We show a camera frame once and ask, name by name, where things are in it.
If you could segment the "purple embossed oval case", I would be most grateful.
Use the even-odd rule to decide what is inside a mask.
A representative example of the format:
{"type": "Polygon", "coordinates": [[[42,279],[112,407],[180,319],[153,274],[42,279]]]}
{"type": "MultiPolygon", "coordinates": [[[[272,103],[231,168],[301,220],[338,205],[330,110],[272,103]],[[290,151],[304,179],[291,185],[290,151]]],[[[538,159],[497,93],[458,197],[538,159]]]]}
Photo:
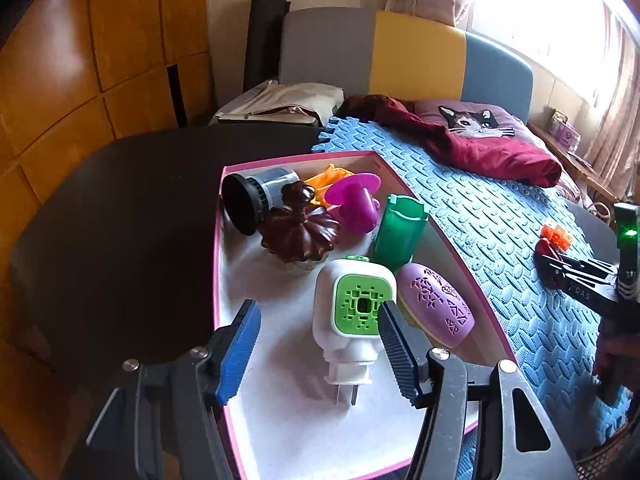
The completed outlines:
{"type": "Polygon", "coordinates": [[[405,264],[396,278],[399,303],[413,324],[446,348],[460,346],[475,318],[457,289],[420,263],[405,264]]]}

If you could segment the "green white plug-in device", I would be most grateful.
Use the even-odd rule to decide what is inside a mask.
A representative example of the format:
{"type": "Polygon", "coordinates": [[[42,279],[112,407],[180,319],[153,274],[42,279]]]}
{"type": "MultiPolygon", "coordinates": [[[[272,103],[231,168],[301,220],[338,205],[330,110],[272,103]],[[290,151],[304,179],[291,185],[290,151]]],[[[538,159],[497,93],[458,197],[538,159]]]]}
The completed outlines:
{"type": "Polygon", "coordinates": [[[383,348],[378,312],[384,302],[396,299],[392,271],[365,256],[332,260],[320,270],[312,334],[328,363],[324,380],[334,387],[335,402],[349,388],[350,403],[356,404],[359,388],[370,384],[370,368],[383,348]]]}

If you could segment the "green plastic tube piece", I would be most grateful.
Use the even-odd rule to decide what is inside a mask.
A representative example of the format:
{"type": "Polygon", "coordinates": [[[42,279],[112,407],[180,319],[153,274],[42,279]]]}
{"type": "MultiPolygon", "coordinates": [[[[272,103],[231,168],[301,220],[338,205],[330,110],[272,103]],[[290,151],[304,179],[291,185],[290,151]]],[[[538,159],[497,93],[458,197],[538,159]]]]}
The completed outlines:
{"type": "Polygon", "coordinates": [[[428,220],[427,206],[408,195],[387,196],[378,234],[372,246],[372,261],[393,273],[412,260],[428,220]]]}

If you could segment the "dark brown pumpkin lid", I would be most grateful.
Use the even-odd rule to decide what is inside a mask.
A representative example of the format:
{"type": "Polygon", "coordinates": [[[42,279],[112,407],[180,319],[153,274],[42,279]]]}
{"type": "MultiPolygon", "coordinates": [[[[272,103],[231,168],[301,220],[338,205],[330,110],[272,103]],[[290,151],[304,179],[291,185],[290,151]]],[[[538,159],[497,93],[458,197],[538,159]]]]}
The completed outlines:
{"type": "Polygon", "coordinates": [[[303,181],[286,184],[281,195],[283,205],[271,208],[258,226],[262,247],[284,263],[321,261],[340,242],[340,222],[312,202],[316,190],[303,181]]]}

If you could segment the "magenta plastic funnel cup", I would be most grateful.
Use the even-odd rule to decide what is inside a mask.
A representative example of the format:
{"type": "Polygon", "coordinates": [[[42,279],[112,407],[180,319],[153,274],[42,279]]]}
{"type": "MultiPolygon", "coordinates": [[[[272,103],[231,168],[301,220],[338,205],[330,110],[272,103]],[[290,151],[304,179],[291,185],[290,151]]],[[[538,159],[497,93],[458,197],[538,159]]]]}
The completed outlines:
{"type": "Polygon", "coordinates": [[[367,234],[380,222],[380,203],[374,197],[380,186],[381,179],[377,174],[360,172],[333,183],[324,193],[324,199],[338,207],[342,225],[350,232],[367,234]]]}

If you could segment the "small orange plastic piece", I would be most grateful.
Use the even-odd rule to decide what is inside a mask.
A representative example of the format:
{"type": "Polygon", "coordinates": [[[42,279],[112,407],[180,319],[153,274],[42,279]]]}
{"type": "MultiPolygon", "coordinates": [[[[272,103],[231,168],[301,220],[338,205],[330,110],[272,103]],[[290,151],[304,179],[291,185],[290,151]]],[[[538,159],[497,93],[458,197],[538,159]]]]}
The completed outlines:
{"type": "Polygon", "coordinates": [[[311,200],[311,203],[328,208],[329,204],[324,199],[326,191],[334,185],[334,183],[351,175],[352,172],[348,169],[329,164],[325,170],[306,179],[306,185],[314,189],[314,198],[311,200]]]}

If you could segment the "red metallic cylinder tube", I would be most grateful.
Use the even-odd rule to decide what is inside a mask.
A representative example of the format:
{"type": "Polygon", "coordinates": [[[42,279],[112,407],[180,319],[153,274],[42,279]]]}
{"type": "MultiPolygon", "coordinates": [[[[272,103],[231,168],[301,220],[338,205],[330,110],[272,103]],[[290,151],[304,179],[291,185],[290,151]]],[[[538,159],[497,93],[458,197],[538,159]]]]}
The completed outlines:
{"type": "Polygon", "coordinates": [[[544,257],[555,261],[562,260],[558,253],[554,250],[553,246],[550,243],[550,240],[541,237],[535,246],[534,259],[536,261],[541,261],[544,257]]]}

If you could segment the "wooden side shelf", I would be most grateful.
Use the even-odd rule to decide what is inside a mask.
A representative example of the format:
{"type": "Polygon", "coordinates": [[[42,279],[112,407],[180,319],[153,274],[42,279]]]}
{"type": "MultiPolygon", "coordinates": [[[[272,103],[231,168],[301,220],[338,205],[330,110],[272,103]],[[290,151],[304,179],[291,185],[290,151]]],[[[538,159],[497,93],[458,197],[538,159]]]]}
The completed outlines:
{"type": "Polygon", "coordinates": [[[559,159],[566,172],[572,177],[575,183],[585,193],[593,192],[604,197],[609,203],[617,203],[620,199],[605,186],[599,176],[585,164],[578,160],[575,154],[570,154],[559,141],[535,124],[529,122],[527,127],[530,131],[541,138],[546,144],[546,147],[552,154],[555,154],[559,159]]]}

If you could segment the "pink white tray box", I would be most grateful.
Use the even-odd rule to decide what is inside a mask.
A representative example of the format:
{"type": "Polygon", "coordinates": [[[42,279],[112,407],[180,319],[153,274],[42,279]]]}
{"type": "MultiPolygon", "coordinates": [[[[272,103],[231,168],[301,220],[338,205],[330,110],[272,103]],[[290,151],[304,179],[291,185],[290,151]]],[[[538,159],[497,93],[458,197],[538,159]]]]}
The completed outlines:
{"type": "MultiPolygon", "coordinates": [[[[416,196],[375,152],[320,153],[258,160],[224,167],[222,176],[251,176],[286,167],[306,178],[332,162],[381,180],[375,196],[416,196]]],[[[367,255],[374,234],[347,231],[329,257],[317,264],[285,264],[265,248],[259,233],[242,235],[221,205],[216,211],[213,316],[230,324],[244,299],[258,301],[262,326],[238,393],[224,408],[240,479],[370,479],[405,467],[420,434],[423,413],[404,399],[384,351],[371,367],[371,385],[350,388],[334,404],[329,368],[311,333],[314,286],[325,263],[346,255],[367,255]]],[[[434,218],[428,220],[414,261],[433,269],[460,292],[475,326],[454,349],[462,360],[495,366],[515,361],[508,338],[477,280],[434,218]]]]}

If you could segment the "maroon red cloth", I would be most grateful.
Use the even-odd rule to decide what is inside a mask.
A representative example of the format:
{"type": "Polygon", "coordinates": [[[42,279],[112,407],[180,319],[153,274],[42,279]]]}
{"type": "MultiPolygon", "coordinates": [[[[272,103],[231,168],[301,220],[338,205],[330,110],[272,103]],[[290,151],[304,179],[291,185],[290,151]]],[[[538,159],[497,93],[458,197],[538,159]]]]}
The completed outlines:
{"type": "Polygon", "coordinates": [[[382,94],[351,96],[337,116],[376,122],[413,138],[438,162],[499,180],[542,188],[559,183],[562,166],[541,148],[513,136],[465,133],[460,126],[427,122],[416,114],[416,103],[382,94]]]}

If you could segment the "pink storage box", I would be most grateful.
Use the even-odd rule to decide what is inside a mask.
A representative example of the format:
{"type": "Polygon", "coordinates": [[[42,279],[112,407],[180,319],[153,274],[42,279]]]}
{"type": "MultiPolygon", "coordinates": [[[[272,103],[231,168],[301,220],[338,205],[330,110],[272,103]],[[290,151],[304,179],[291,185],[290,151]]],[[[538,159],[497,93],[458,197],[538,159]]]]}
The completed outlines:
{"type": "Polygon", "coordinates": [[[568,117],[555,108],[549,119],[549,133],[569,153],[575,154],[582,137],[568,121],[568,117]]]}

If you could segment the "pink cat pillow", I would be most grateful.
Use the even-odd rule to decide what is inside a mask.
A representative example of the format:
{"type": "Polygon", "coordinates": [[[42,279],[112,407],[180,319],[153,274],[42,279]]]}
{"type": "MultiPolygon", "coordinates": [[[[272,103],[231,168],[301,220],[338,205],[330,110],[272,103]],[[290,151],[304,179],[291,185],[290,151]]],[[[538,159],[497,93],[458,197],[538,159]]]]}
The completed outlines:
{"type": "Polygon", "coordinates": [[[491,104],[451,100],[414,102],[414,114],[424,122],[441,124],[465,138],[510,138],[529,144],[536,136],[517,117],[491,104]]]}

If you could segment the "white cloth bag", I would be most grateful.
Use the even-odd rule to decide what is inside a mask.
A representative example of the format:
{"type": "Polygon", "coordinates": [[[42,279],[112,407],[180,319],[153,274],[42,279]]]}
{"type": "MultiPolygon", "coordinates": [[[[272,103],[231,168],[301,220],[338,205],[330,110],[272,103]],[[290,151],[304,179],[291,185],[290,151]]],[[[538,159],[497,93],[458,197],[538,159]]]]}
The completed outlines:
{"type": "Polygon", "coordinates": [[[323,127],[343,102],[343,89],[330,84],[280,84],[270,79],[221,107],[210,124],[277,122],[323,127]]]}

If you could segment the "black rolled mat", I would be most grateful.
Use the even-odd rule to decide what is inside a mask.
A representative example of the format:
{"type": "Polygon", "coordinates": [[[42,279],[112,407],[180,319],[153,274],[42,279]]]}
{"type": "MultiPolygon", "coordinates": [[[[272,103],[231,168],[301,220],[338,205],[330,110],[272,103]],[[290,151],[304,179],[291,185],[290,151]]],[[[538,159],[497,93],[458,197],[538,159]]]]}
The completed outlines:
{"type": "Polygon", "coordinates": [[[282,29],[290,10],[288,0],[250,0],[243,90],[276,79],[280,70],[282,29]]]}

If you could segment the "multicolour sofa backrest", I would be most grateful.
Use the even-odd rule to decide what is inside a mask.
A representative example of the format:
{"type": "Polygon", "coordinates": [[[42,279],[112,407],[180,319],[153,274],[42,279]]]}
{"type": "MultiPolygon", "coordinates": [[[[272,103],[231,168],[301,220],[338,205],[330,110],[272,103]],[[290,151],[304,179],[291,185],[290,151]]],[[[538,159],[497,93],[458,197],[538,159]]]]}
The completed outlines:
{"type": "Polygon", "coordinates": [[[534,88],[530,66],[492,41],[425,18],[356,8],[289,13],[278,79],[332,84],[345,96],[498,105],[521,120],[534,88]]]}

